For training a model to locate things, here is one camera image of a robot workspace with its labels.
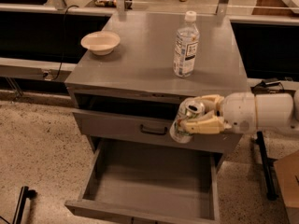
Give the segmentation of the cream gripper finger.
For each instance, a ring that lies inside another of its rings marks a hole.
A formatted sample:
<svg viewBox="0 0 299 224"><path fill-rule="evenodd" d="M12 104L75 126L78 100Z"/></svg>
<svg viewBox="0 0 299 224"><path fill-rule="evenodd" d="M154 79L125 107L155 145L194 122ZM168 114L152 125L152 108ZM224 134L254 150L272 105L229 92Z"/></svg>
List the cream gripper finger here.
<svg viewBox="0 0 299 224"><path fill-rule="evenodd" d="M224 117L215 115L213 111L201 117L183 119L179 125L184 132L190 134L218 134L231 128Z"/></svg>
<svg viewBox="0 0 299 224"><path fill-rule="evenodd" d="M217 113L221 109L221 103L223 100L224 97L218 94L198 96L195 98L196 102L202 103L204 105L206 113L210 111Z"/></svg>

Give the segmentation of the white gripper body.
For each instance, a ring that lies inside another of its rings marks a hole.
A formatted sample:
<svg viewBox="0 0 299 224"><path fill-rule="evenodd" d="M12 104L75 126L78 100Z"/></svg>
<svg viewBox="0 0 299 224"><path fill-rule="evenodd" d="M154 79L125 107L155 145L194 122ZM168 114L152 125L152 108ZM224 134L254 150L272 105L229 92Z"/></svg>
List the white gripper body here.
<svg viewBox="0 0 299 224"><path fill-rule="evenodd" d="M256 131L255 96L250 92L232 93L221 102L221 116L227 133Z"/></svg>

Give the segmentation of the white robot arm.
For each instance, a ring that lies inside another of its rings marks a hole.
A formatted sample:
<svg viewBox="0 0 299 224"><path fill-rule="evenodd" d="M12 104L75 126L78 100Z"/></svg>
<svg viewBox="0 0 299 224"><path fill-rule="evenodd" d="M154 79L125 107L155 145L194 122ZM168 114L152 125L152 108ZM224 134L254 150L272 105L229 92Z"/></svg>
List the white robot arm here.
<svg viewBox="0 0 299 224"><path fill-rule="evenodd" d="M255 133L264 130L298 134L298 92L253 94L236 92L226 97L205 95L186 100L186 118L179 128L189 134Z"/></svg>

